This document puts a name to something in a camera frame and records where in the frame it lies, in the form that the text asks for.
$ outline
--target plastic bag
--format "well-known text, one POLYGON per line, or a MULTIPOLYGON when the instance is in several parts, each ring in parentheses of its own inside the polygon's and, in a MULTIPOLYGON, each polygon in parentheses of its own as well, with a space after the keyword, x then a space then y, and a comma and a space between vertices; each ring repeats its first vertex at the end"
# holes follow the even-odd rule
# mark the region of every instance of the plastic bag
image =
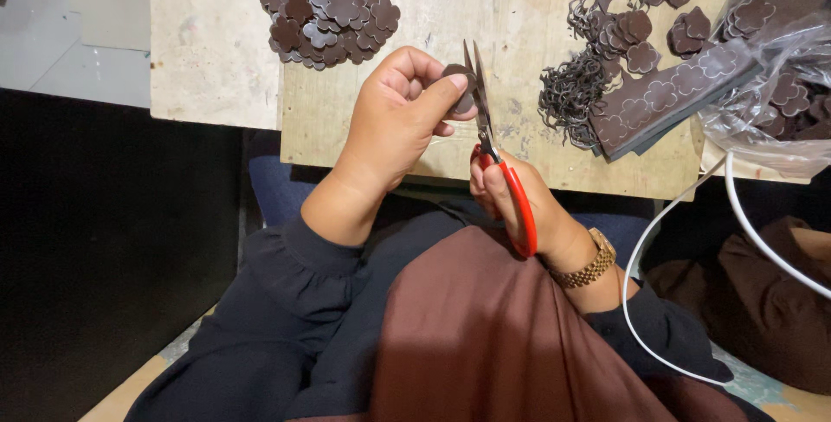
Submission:
MULTIPOLYGON (((751 1, 727 0, 714 25, 712 40, 723 34, 728 15, 751 1)), ((779 115, 770 100, 781 74, 795 74, 805 87, 814 90, 831 87, 831 3, 766 1, 778 9, 761 30, 747 39, 763 72, 702 109, 699 117, 706 136, 722 149, 773 168, 785 177, 808 178, 831 164, 831 139, 779 141, 759 127, 769 125, 779 115)))

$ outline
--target white power cord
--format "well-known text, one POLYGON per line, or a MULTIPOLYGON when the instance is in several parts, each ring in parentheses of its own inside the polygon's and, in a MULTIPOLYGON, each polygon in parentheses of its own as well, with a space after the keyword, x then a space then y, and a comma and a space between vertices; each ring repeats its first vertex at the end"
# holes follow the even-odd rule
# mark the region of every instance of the white power cord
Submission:
POLYGON ((652 222, 649 223, 647 226, 647 230, 641 235, 641 238, 638 239, 638 243, 635 245, 635 250, 631 253, 631 257, 629 258, 629 264, 626 266, 626 271, 624 272, 624 281, 623 281, 623 290, 622 290, 622 303, 623 303, 623 316, 626 318, 626 323, 629 326, 629 331, 635 337, 635 340, 641 345, 644 351, 648 352, 655 357, 660 363, 670 367, 671 369, 677 370, 682 374, 685 374, 691 378, 695 378, 697 380, 705 381, 707 383, 711 383, 713 385, 720 385, 724 386, 728 382, 721 382, 709 379, 705 376, 701 376, 700 374, 694 374, 690 371, 684 370, 679 366, 672 364, 670 361, 667 361, 660 355, 656 354, 652 349, 650 349, 646 343, 644 343, 641 338, 638 336, 638 332, 635 332, 635 328, 631 324, 631 320, 629 319, 629 309, 627 307, 627 289, 629 285, 629 276, 631 275, 631 268, 635 264, 635 259, 638 258, 638 255, 641 251, 641 247, 643 246, 644 240, 646 240, 649 233, 652 231, 652 228, 659 223, 660 219, 670 212, 670 210, 675 207, 677 204, 680 203, 687 194, 698 188, 701 183, 704 183, 705 180, 710 178, 713 173, 715 173, 718 168, 722 165, 725 166, 725 184, 727 187, 727 197, 730 198, 731 206, 733 206, 733 211, 735 212, 735 216, 739 219, 739 224, 741 224, 744 231, 747 232, 747 235, 753 240, 756 244, 756 247, 759 247, 760 250, 763 251, 764 255, 770 258, 777 266, 788 272, 791 276, 795 277, 799 282, 805 284, 805 286, 810 287, 812 290, 815 290, 821 296, 826 297, 827 299, 831 299, 831 290, 823 287, 822 285, 818 284, 815 280, 805 276, 801 272, 797 271, 794 267, 790 266, 788 262, 783 260, 779 255, 776 254, 775 251, 771 250, 770 247, 759 236, 758 233, 753 228, 753 225, 750 225, 750 221, 747 220, 747 216, 744 215, 744 211, 741 209, 741 204, 739 204, 739 197, 735 193, 735 185, 733 183, 733 151, 728 151, 727 155, 724 156, 721 161, 716 163, 712 169, 710 169, 704 176, 698 179, 697 182, 693 183, 687 190, 684 190, 682 194, 678 196, 678 198, 672 200, 672 203, 669 206, 665 207, 663 211, 658 214, 652 222))
POLYGON ((747 216, 744 215, 744 211, 741 209, 741 204, 739 204, 739 197, 735 194, 735 185, 733 184, 733 151, 728 151, 726 158, 727 164, 725 165, 725 184, 727 186, 727 197, 730 198, 730 205, 733 206, 735 216, 739 219, 739 224, 741 224, 744 228, 744 231, 747 232, 747 235, 750 236, 751 239, 753 239, 753 243, 756 244, 756 247, 759 247, 764 255, 776 263, 778 267, 795 277, 799 282, 805 284, 805 286, 810 287, 820 296, 824 296, 826 299, 831 299, 831 290, 823 287, 815 280, 805 276, 799 272, 799 270, 790 266, 788 262, 777 255, 775 251, 771 250, 771 248, 768 247, 768 244, 764 243, 762 237, 756 233, 753 225, 750 225, 750 221, 747 220, 747 216))
POLYGON ((684 369, 680 368, 679 366, 671 363, 670 361, 664 359, 660 355, 656 354, 652 349, 649 348, 649 346, 646 345, 646 343, 641 341, 641 337, 638 336, 638 332, 635 332, 635 328, 631 325, 631 320, 629 320, 629 309, 627 308, 627 302, 628 302, 628 300, 627 300, 627 289, 628 289, 628 286, 629 286, 629 276, 631 275, 630 274, 631 273, 631 268, 635 264, 635 259, 638 258, 638 253, 641 251, 641 247, 643 246, 643 241, 646 240, 647 236, 652 231, 652 227, 654 227, 656 224, 658 224, 660 219, 664 215, 669 213, 670 209, 675 207, 675 205, 679 204, 680 201, 682 199, 684 199, 684 197, 686 197, 686 195, 688 193, 690 193, 693 190, 695 190, 696 188, 698 188, 699 185, 701 185, 702 183, 704 183, 705 180, 710 178, 713 175, 713 173, 716 170, 718 170, 718 168, 720 168, 725 163, 725 159, 726 158, 722 158, 721 161, 719 161, 717 164, 715 164, 715 166, 713 166, 713 168, 710 169, 709 172, 704 174, 704 176, 702 178, 699 178, 697 182, 693 183, 689 188, 687 188, 687 190, 684 190, 684 192, 682 194, 678 195, 678 198, 672 200, 672 203, 670 203, 669 206, 665 207, 664 210, 661 211, 660 214, 658 214, 655 217, 655 219, 652 219, 652 222, 650 222, 649 225, 647 225, 647 230, 643 232, 643 234, 641 235, 641 238, 638 239, 638 243, 635 244, 635 250, 632 251, 631 257, 629 257, 629 264, 627 264, 626 271, 623 274, 623 292, 622 292, 622 299, 621 299, 621 302, 623 302, 623 316, 626 318, 626 324, 629 325, 629 331, 631 332, 631 335, 635 336, 635 340, 641 345, 641 347, 643 348, 644 351, 650 353, 652 355, 652 357, 655 357, 656 359, 658 359, 658 361, 660 363, 670 367, 671 369, 678 370, 678 371, 680 371, 680 373, 685 374, 687 376, 690 376, 692 378, 695 378, 695 379, 698 379, 698 380, 701 380, 701 381, 706 381, 707 383, 712 383, 713 385, 720 385, 720 386, 726 385, 726 382, 722 383, 720 381, 711 380, 711 379, 709 379, 705 376, 701 376, 700 374, 694 374, 690 371, 684 370, 684 369))

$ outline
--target black sleeve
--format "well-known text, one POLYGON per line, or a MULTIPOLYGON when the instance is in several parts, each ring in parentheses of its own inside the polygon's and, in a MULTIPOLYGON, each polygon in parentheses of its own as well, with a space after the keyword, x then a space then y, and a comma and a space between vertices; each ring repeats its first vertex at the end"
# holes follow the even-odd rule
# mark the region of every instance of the black sleeve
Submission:
POLYGON ((300 217, 250 236, 213 315, 126 420, 282 420, 361 287, 361 251, 300 217))
MULTIPOLYGON (((716 381, 733 373, 713 358, 704 327, 680 306, 659 299, 648 284, 627 302, 629 318, 638 336, 656 354, 680 368, 716 381)), ((586 321, 638 374, 645 378, 679 373, 649 355, 629 330, 623 307, 586 315, 586 321)))

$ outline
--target wrist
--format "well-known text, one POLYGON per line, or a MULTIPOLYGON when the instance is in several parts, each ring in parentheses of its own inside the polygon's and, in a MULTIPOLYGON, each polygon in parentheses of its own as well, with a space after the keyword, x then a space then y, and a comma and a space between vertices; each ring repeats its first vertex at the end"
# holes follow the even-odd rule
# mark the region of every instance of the wrist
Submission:
POLYGON ((306 225, 329 242, 358 246, 369 236, 385 193, 363 185, 357 174, 336 166, 303 202, 306 225))
POLYGON ((539 251, 546 265, 557 272, 579 271, 591 263, 600 251, 588 230, 565 214, 551 242, 539 251))

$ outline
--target brown cloth pile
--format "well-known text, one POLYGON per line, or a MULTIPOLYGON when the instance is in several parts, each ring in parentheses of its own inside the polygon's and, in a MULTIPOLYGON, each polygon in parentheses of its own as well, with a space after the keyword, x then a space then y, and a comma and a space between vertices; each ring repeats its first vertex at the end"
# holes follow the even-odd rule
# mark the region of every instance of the brown cloth pile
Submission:
MULTIPOLYGON (((810 229, 787 216, 760 235, 784 260, 828 287, 831 261, 806 254, 794 228, 810 229)), ((731 236, 717 258, 669 261, 649 271, 647 279, 659 296, 690 310, 713 342, 743 362, 788 385, 831 395, 831 300, 777 267, 749 237, 731 236)))
POLYGON ((400 273, 369 419, 747 420, 696 380, 667 378, 653 393, 540 262, 506 245, 468 226, 400 273))

